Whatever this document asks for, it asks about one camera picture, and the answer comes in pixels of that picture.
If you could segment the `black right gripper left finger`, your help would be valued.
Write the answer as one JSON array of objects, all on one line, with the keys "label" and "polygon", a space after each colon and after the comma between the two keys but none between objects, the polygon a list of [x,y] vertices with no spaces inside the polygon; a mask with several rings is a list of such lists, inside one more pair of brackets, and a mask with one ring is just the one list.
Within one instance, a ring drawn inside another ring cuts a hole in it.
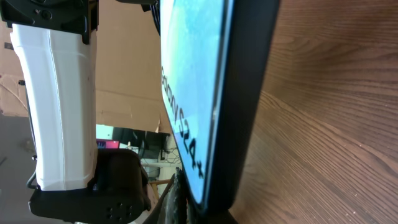
[{"label": "black right gripper left finger", "polygon": [[162,196],[143,224],[186,224],[187,187],[183,171],[177,167]]}]

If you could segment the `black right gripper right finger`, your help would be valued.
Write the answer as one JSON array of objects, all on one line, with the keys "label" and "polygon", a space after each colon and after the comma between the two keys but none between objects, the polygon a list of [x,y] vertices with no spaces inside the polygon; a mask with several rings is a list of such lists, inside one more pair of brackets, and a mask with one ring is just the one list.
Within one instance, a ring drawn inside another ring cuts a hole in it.
[{"label": "black right gripper right finger", "polygon": [[206,217],[206,224],[238,224],[232,214],[228,210],[220,213],[208,215]]}]

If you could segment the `blue screen smartphone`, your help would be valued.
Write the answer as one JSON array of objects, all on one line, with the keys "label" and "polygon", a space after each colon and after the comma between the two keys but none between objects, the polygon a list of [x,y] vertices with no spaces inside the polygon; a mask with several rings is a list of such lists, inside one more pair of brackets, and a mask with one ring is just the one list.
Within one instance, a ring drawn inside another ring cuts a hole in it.
[{"label": "blue screen smartphone", "polygon": [[160,2],[162,97],[201,215],[236,196],[280,2]]}]

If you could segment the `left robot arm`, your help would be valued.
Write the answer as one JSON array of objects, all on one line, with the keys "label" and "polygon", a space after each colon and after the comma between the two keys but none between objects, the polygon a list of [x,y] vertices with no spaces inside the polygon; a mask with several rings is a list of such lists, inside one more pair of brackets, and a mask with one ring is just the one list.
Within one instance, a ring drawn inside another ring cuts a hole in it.
[{"label": "left robot arm", "polygon": [[36,168],[30,211],[66,222],[131,223],[151,202],[139,156],[96,143],[98,1],[1,0],[21,62]]}]

